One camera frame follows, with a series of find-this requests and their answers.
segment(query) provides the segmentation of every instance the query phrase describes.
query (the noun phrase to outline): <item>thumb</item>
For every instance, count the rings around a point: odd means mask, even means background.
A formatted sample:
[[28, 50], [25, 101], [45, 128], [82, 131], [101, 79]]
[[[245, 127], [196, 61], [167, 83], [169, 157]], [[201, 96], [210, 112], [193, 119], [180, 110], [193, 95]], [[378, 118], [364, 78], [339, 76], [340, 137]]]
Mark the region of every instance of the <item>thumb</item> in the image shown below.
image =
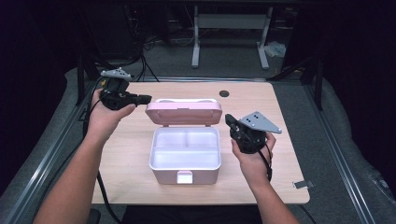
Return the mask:
[[136, 105], [127, 105], [127, 106], [123, 107], [122, 109], [120, 109], [119, 112], [120, 112], [121, 117], [125, 118], [128, 115], [130, 115], [132, 112], [134, 112], [135, 109], [136, 109]]

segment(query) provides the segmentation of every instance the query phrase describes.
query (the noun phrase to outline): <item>pink lunch box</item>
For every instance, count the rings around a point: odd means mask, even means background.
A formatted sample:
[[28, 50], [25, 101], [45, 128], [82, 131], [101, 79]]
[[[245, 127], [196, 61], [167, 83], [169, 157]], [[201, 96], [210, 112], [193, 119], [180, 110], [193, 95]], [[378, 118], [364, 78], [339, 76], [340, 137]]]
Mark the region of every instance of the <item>pink lunch box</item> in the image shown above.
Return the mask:
[[214, 99], [160, 99], [147, 105], [155, 124], [149, 166], [160, 184], [215, 184], [221, 166], [221, 118]]

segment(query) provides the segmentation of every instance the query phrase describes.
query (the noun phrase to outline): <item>pink lid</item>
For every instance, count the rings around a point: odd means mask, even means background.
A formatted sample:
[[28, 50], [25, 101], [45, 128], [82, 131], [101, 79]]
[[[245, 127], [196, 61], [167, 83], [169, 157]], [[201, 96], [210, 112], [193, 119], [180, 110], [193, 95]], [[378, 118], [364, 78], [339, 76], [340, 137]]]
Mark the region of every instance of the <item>pink lid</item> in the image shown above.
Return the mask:
[[155, 124], [213, 125], [219, 123], [222, 110], [212, 99], [160, 99], [149, 103], [146, 113]]

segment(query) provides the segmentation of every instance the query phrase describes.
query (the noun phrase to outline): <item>finger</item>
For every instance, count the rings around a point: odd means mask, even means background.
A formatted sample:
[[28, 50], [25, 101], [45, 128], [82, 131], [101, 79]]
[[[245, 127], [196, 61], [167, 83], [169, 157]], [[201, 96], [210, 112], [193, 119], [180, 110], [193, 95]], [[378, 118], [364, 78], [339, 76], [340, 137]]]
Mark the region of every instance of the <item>finger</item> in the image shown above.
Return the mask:
[[272, 151], [272, 149], [274, 148], [274, 145], [276, 143], [276, 138], [274, 137], [274, 135], [272, 133], [266, 132], [266, 138], [267, 138], [267, 146], [270, 149], [270, 151]]
[[231, 145], [233, 146], [233, 154], [238, 157], [238, 155], [241, 153], [238, 144], [235, 140], [231, 139]]

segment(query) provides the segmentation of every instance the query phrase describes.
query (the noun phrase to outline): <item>small round hole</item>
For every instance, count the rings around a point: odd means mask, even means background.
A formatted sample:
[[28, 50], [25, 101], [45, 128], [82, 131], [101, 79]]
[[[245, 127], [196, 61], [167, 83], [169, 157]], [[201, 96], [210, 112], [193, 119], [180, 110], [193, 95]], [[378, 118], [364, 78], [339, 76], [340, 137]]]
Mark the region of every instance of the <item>small round hole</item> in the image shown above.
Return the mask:
[[221, 97], [228, 97], [228, 96], [230, 95], [230, 93], [229, 93], [228, 91], [220, 91], [220, 92], [219, 92], [219, 95], [220, 95]]

